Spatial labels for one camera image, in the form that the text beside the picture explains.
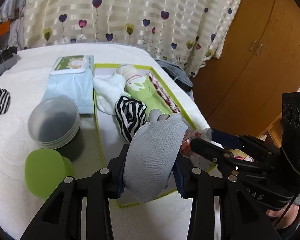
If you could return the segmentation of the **person's right hand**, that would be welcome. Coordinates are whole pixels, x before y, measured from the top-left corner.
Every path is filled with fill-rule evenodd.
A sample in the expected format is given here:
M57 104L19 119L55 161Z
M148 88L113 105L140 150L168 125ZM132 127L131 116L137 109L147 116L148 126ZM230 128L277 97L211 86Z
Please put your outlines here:
M299 206L292 204L290 208L286 205L280 211L267 210L266 214L270 218L275 218L274 224L276 229L284 229L290 226L296 219L299 211Z

